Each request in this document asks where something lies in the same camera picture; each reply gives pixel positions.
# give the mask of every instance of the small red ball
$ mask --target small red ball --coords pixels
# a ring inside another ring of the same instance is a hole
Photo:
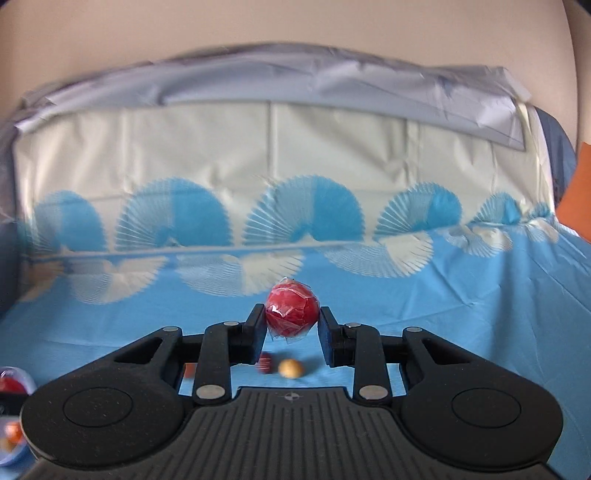
[[[183,374],[184,378],[193,378],[195,376],[195,369],[197,368],[197,364],[185,364],[185,372]]]
[[[307,285],[285,278],[271,289],[265,313],[273,336],[291,338],[305,334],[318,321],[320,304]]]
[[[27,393],[27,389],[12,377],[0,377],[0,392]]]

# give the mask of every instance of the small yellow ball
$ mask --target small yellow ball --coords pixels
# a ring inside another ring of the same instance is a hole
[[[300,378],[304,375],[304,365],[293,358],[282,360],[277,370],[285,378]]]

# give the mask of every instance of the crosshair logo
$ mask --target crosshair logo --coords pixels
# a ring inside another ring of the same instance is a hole
[[[287,401],[296,401],[300,399],[300,395],[298,395],[296,392],[289,392],[287,395],[283,396],[284,399],[286,399]]]

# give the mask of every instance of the ridged black surface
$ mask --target ridged black surface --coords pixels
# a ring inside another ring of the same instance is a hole
[[[167,447],[133,465],[77,471],[40,460],[26,480],[557,479],[543,465],[505,473],[460,470],[411,444],[391,414],[342,388],[243,388],[200,408]]]

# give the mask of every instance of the beige wall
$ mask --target beige wall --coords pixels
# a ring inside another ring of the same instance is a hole
[[[579,91],[579,142],[591,144],[591,15],[574,0],[564,0],[573,37]]]
[[[0,10],[0,112],[23,91],[73,74],[277,40],[424,64],[503,65],[576,136],[561,0],[10,0]]]

